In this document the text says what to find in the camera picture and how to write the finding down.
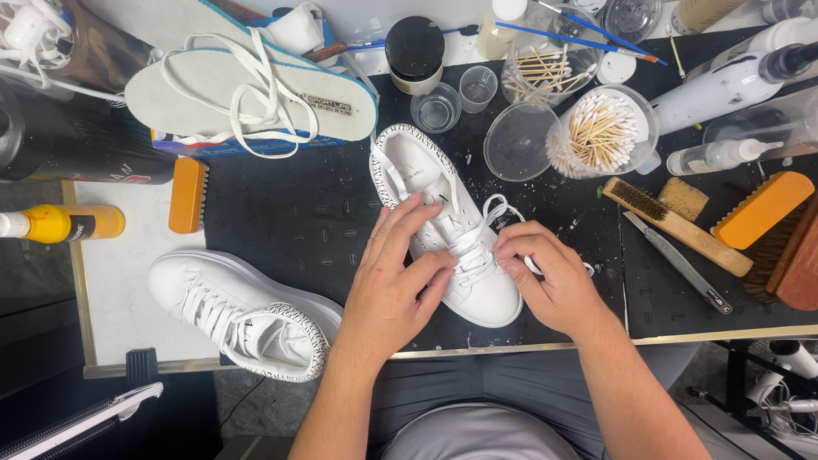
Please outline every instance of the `gray pants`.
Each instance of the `gray pants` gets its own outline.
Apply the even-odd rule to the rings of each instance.
[[[667,389],[699,344],[637,349]],[[608,458],[576,350],[388,361],[372,395],[367,458],[380,458],[398,430],[415,417],[465,401],[524,410],[560,433],[581,458]]]

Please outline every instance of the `hand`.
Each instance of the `hand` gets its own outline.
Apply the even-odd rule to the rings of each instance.
[[[445,250],[427,252],[403,266],[409,240],[443,204],[420,206],[413,193],[404,202],[380,210],[355,273],[333,352],[357,360],[362,372],[376,374],[393,353],[429,322],[446,293],[457,260]],[[431,280],[420,298],[417,293]]]
[[[494,246],[497,263],[514,279],[537,319],[576,342],[593,336],[595,326],[618,319],[596,293],[577,252],[562,244],[539,222],[529,220],[503,228]],[[530,255],[543,276],[518,259]]]

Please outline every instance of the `white leather sneaker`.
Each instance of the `white leather sneaker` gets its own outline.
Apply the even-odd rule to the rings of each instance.
[[[198,327],[234,363],[283,381],[321,375],[344,313],[332,300],[212,250],[159,257],[148,287],[164,309]]]
[[[490,196],[480,214],[452,162],[410,124],[394,124],[372,139],[370,172],[381,202],[390,209],[413,192],[419,192],[424,203],[443,202],[440,215],[426,221],[409,243],[413,259],[430,250],[448,250],[457,257],[443,303],[480,326],[514,321],[523,297],[494,259],[497,234],[489,227],[506,210],[519,215],[506,198]],[[495,198],[501,204],[489,212]]]

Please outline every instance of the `workbench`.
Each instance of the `workbench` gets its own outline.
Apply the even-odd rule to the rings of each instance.
[[[692,66],[760,29],[681,37],[676,39],[676,45],[682,61]],[[670,67],[662,67],[639,61],[635,76],[625,83],[650,100],[674,88],[680,80],[666,39],[646,40],[640,46],[671,62]],[[446,67],[443,82],[456,88],[462,73],[472,65]],[[499,74],[502,61],[483,65]],[[372,81],[381,95],[378,131],[395,123],[411,124],[408,110],[411,97],[398,91],[386,74],[376,75]],[[596,85],[594,80],[571,96],[555,109],[557,115]],[[572,180],[553,169],[526,183],[510,183],[495,177],[483,159],[483,139],[488,126],[508,105],[498,91],[486,110],[478,114],[461,113],[454,128],[429,137],[452,160],[478,207],[491,194],[502,193],[526,219],[536,219],[550,228],[583,261],[595,266],[597,274],[592,279],[597,291],[635,343],[818,333],[817,312],[761,304],[743,291],[740,278],[667,237],[732,303],[735,311],[721,315],[705,304],[621,216],[623,210],[612,200],[597,196],[597,188],[608,178]],[[664,160],[675,150],[700,144],[702,133],[689,128],[664,136],[659,139],[657,150]],[[788,169],[818,182],[816,157],[797,157]],[[86,377],[123,375],[124,353],[150,346],[157,349],[161,372],[211,370],[230,365],[224,357],[220,359],[215,345],[203,334],[169,317],[147,291],[145,280],[150,263],[168,250],[206,247],[226,251],[278,282],[316,292],[343,305],[381,206],[369,177],[368,158],[366,139],[340,147],[300,150],[286,160],[264,160],[250,154],[207,160],[210,178],[204,233],[185,236],[173,234],[164,226],[170,184],[157,187],[67,184],[66,203],[117,205],[127,222],[123,235],[114,240],[70,243],[83,325]],[[696,224],[709,228],[765,177],[782,169],[781,161],[775,160],[683,178],[711,197]],[[646,176],[636,172],[622,176],[654,193],[670,177],[664,165]],[[516,221],[509,213],[498,219],[494,227]],[[124,247],[138,250],[125,253],[118,250]],[[752,258],[753,247],[744,253]],[[105,257],[109,259],[100,263]],[[118,268],[121,265],[129,265],[130,270],[123,273]],[[393,357],[571,346],[566,335],[541,325],[527,307],[509,326],[489,329],[467,322],[441,304],[429,325]]]

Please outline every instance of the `black jar lid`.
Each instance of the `black jar lid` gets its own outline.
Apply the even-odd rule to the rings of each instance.
[[[386,34],[386,60],[392,73],[408,82],[429,79],[443,65],[443,32],[423,16],[398,21]]]

